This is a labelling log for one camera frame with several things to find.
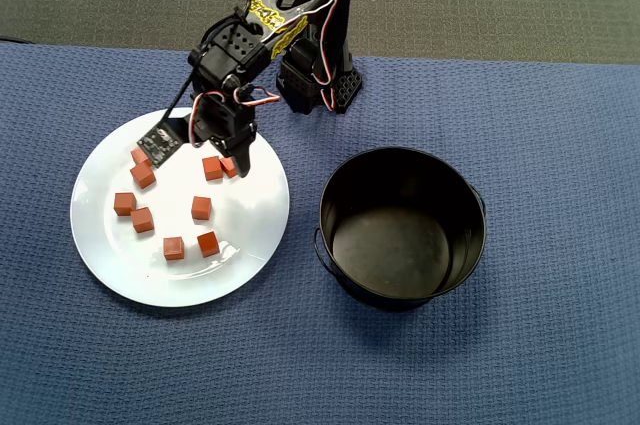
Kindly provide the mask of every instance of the bucket rim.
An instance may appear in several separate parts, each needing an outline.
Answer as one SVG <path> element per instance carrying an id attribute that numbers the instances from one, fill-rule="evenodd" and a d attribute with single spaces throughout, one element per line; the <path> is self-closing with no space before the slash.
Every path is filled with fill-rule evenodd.
<path id="1" fill-rule="evenodd" d="M 358 282 L 357 280 L 353 279 L 349 274 L 347 274 L 342 267 L 340 266 L 340 264 L 338 263 L 338 261 L 335 259 L 335 257 L 333 256 L 333 252 L 331 250 L 329 250 L 329 247 L 327 245 L 327 238 L 324 235 L 324 228 L 322 226 L 322 204 L 324 203 L 324 198 L 325 198 L 325 194 L 327 193 L 327 188 L 329 186 L 329 184 L 331 183 L 331 180 L 333 180 L 333 178 L 335 177 L 335 175 L 345 166 L 347 165 L 349 162 L 351 162 L 352 160 L 361 157 L 363 155 L 367 155 L 369 153 L 375 153 L 375 152 L 380 152 L 382 150 L 401 150 L 401 151 L 407 151 L 407 152 L 415 152 L 415 153 L 419 153 L 421 155 L 425 155 L 428 158 L 437 160 L 438 162 L 442 163 L 443 165 L 445 165 L 446 167 L 448 167 L 451 171 L 453 171 L 458 177 L 460 177 L 460 179 L 469 187 L 471 193 L 473 193 L 474 197 L 476 198 L 476 202 L 478 204 L 478 209 L 480 210 L 480 215 L 482 217 L 482 244 L 480 245 L 480 251 L 478 253 L 478 257 L 476 258 L 475 263 L 469 268 L 469 271 L 460 279 L 460 281 L 458 281 L 456 284 L 454 284 L 453 286 L 446 288 L 444 290 L 441 290 L 437 293 L 432 293 L 430 295 L 424 296 L 424 297 L 394 297 L 391 295 L 385 295 L 383 293 L 380 293 L 376 290 L 372 290 L 371 288 L 363 285 L 362 283 Z M 482 258 L 482 254 L 484 252 L 484 247 L 485 244 L 487 242 L 487 217 L 486 217 L 486 210 L 484 209 L 484 205 L 483 205 L 483 201 L 480 198 L 480 194 L 476 191 L 476 189 L 462 176 L 462 174 L 460 172 L 458 172 L 458 170 L 456 170 L 451 164 L 447 163 L 445 160 L 431 154 L 428 152 L 425 152 L 423 150 L 419 150 L 417 148 L 411 148 L 411 147 L 376 147 L 376 148 L 372 148 L 369 150 L 365 150 L 363 152 L 359 152 L 356 153 L 355 155 L 352 155 L 351 157 L 347 158 L 346 160 L 344 160 L 331 174 L 331 176 L 329 177 L 329 179 L 327 180 L 327 182 L 324 185 L 324 188 L 322 189 L 322 195 L 320 197 L 320 205 L 319 205 L 319 210 L 318 210 L 318 228 L 320 229 L 320 235 L 322 236 L 322 244 L 324 245 L 324 249 L 326 250 L 327 254 L 329 255 L 329 258 L 331 259 L 331 263 L 333 263 L 339 270 L 340 270 L 340 274 L 338 276 L 336 276 L 335 278 L 339 281 L 341 279 L 348 279 L 351 280 L 353 283 L 355 283 L 356 285 L 358 285 L 359 287 L 361 287 L 362 289 L 368 291 L 369 293 L 372 293 L 374 295 L 377 295 L 379 297 L 382 298 L 386 298 L 389 300 L 399 300 L 399 301 L 406 301 L 406 302 L 412 302 L 412 301 L 428 301 L 431 300 L 432 298 L 435 297 L 439 297 L 440 295 L 444 295 L 445 293 L 449 293 L 450 291 L 458 288 L 460 285 L 462 285 L 467 278 L 469 278 L 469 276 L 474 272 L 474 270 L 476 269 L 476 267 L 478 266 L 478 263 L 480 263 L 480 259 Z"/>

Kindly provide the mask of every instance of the robotic arm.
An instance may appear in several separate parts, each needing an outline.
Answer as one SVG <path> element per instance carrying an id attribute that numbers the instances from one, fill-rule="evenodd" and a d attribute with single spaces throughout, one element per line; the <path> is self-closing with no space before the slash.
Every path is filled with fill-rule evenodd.
<path id="1" fill-rule="evenodd" d="M 362 86 L 346 35 L 351 0 L 247 0 L 243 9 L 207 30 L 189 54 L 193 70 L 164 116 L 138 145 L 160 167 L 180 146 L 210 141 L 233 157 L 238 174 L 249 172 L 249 146 L 255 140 L 257 105 L 280 97 L 251 82 L 285 53 L 276 85 L 294 112 L 318 105 L 344 113 Z M 193 84 L 190 115 L 170 117 Z M 266 95 L 254 99 L 259 90 Z"/>

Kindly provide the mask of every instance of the table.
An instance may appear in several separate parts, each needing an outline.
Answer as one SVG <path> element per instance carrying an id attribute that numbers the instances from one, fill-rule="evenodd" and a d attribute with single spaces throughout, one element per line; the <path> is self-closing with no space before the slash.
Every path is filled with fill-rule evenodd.
<path id="1" fill-rule="evenodd" d="M 291 191 L 270 263 L 165 310 L 93 278 L 69 200 L 103 137 L 167 105 L 186 53 L 0 45 L 0 422 L 638 422 L 640 67 L 355 62 L 346 115 L 258 112 Z M 487 204 L 474 274 L 405 314 L 350 298 L 312 244 L 331 172 L 384 145 L 447 160 Z"/>

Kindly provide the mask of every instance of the sticker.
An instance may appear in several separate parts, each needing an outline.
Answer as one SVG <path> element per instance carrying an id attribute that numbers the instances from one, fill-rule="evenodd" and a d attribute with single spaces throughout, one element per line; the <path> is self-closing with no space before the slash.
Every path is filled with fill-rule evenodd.
<path id="1" fill-rule="evenodd" d="M 253 13 L 272 31 L 282 25 L 285 20 L 280 13 L 273 8 L 267 7 L 262 0 L 251 0 L 249 12 Z"/>
<path id="2" fill-rule="evenodd" d="M 278 40 L 278 43 L 274 45 L 273 50 L 271 51 L 271 60 L 280 55 L 284 51 L 284 49 L 289 46 L 293 39 L 300 35 L 300 32 L 302 32 L 302 30 L 304 30 L 304 28 L 307 26 L 307 22 L 307 16 L 305 15 L 304 17 L 302 17 L 302 20 L 300 20 L 296 24 L 295 27 L 285 33 L 282 38 Z"/>

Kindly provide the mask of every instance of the wooden cube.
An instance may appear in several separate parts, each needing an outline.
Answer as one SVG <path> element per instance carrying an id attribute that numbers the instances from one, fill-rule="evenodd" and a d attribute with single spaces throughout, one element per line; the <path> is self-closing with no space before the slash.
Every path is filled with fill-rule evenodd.
<path id="1" fill-rule="evenodd" d="M 182 237 L 164 239 L 164 258 L 167 260 L 182 260 L 184 258 L 184 242 Z"/>
<path id="2" fill-rule="evenodd" d="M 209 197 L 193 197 L 191 216 L 196 220 L 211 218 L 211 199 Z"/>
<path id="3" fill-rule="evenodd" d="M 238 170 L 236 170 L 236 164 L 233 163 L 233 158 L 222 158 L 220 160 L 220 165 L 222 165 L 222 170 L 227 174 L 227 177 L 233 178 L 238 174 Z"/>
<path id="4" fill-rule="evenodd" d="M 144 163 L 147 167 L 151 168 L 151 159 L 140 147 L 136 147 L 134 150 L 131 150 L 131 157 L 133 158 L 133 161 L 136 162 L 136 165 Z"/>
<path id="5" fill-rule="evenodd" d="M 131 192 L 116 193 L 113 209 L 120 217 L 128 217 L 136 209 L 136 196 Z"/>
<path id="6" fill-rule="evenodd" d="M 218 245 L 218 239 L 214 232 L 205 233 L 198 237 L 198 245 L 200 245 L 200 251 L 203 257 L 210 257 L 220 252 L 220 246 Z"/>
<path id="7" fill-rule="evenodd" d="M 147 167 L 144 163 L 139 163 L 133 167 L 131 169 L 131 175 L 138 186 L 143 190 L 156 181 L 156 176 L 153 174 L 153 170 Z"/>
<path id="8" fill-rule="evenodd" d="M 131 222 L 133 223 L 133 228 L 135 228 L 138 233 L 153 230 L 153 217 L 147 207 L 132 211 Z"/>
<path id="9" fill-rule="evenodd" d="M 204 176 L 208 180 L 217 180 L 224 176 L 222 171 L 222 165 L 218 157 L 209 157 L 202 159 L 202 166 L 204 167 Z"/>

